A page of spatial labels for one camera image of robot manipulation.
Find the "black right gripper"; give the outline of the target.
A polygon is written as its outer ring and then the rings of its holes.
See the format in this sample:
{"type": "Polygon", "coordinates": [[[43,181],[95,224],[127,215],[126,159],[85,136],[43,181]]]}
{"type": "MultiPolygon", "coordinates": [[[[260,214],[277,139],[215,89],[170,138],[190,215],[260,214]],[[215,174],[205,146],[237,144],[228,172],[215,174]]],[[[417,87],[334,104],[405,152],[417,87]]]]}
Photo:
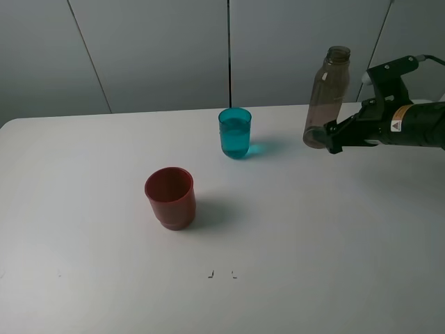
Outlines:
{"type": "Polygon", "coordinates": [[[331,154],[344,147],[398,145],[444,149],[444,103],[396,104],[383,113],[375,100],[362,102],[361,110],[374,119],[363,120],[363,128],[353,115],[338,123],[323,125],[325,146],[331,154]]]}

